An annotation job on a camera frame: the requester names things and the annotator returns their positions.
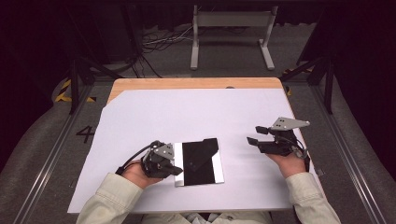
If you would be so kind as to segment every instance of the wooden table edge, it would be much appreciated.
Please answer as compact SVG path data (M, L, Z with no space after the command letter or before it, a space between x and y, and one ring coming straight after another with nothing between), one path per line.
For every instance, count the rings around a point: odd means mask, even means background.
M119 78L114 81L107 103L130 90L283 88L277 77L187 77L187 78Z

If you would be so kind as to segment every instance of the white board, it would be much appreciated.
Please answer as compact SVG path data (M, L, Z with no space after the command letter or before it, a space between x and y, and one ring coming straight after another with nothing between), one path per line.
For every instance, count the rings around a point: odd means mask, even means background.
M144 191L134 213L291 208L276 164L247 141L273 141L255 127L270 127L278 117L294 118L283 89L124 91L102 112L68 213L79 213L107 173L152 141L212 137L219 141L223 184L176 188L169 176ZM304 144L300 131L294 132Z

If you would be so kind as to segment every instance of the printed number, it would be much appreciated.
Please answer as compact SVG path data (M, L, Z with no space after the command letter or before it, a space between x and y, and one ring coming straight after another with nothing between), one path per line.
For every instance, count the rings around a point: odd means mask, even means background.
M85 127L83 130L79 131L78 133L76 133L76 135L83 135L85 136L85 140L84 140L84 144L88 142L88 138L90 137L90 135L94 135L95 133L91 133L92 127L91 126L87 126Z

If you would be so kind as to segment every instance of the human hand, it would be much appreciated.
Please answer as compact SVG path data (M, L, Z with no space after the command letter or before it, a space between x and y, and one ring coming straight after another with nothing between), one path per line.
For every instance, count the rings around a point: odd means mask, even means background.
M304 160L298 158L294 153L288 156L279 156L274 154L265 154L279 166L280 173L283 177L288 178L291 175L306 172Z
M162 181L161 178L149 178L145 175L140 165L140 161L131 161L130 165L122 173L122 176L132 183L136 184L139 188L145 189L146 187Z

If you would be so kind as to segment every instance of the beige jacket sleeve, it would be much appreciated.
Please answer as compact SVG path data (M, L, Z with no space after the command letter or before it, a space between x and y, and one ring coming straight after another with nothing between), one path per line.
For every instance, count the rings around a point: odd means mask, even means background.
M292 175L286 178L286 182L290 191L290 202L302 223L341 223L311 174Z
M122 223L143 190L120 175L108 174L82 208L77 223Z

